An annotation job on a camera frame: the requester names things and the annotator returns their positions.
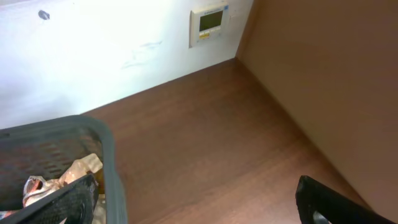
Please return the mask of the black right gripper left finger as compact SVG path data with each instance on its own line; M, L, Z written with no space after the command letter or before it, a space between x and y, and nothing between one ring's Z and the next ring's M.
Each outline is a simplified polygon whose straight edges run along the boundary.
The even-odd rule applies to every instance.
M90 224L98 200L98 183L87 174L1 220L1 224Z

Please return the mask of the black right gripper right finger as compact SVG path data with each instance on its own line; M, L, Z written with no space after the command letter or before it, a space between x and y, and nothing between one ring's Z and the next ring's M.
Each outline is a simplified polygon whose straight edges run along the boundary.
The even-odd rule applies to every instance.
M295 199L302 224L394 224L307 175L299 178Z

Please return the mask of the beige snack bag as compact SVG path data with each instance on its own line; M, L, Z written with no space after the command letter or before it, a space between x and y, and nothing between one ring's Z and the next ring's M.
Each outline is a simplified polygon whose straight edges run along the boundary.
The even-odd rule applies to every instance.
M72 165L57 179L46 180L42 176L30 176L23 189L23 207L27 207L49 194L66 187L86 174L93 174L98 183L98 200L94 210L92 224L106 223L106 202L103 163L92 153L81 159L74 160Z

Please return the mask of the grey plastic basket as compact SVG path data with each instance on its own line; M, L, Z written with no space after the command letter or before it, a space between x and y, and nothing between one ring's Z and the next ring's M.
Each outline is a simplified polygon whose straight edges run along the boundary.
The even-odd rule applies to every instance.
M103 163L106 221L127 223L112 132L102 121L82 115L1 130L1 210L22 208L29 176L57 179L75 160L92 153Z

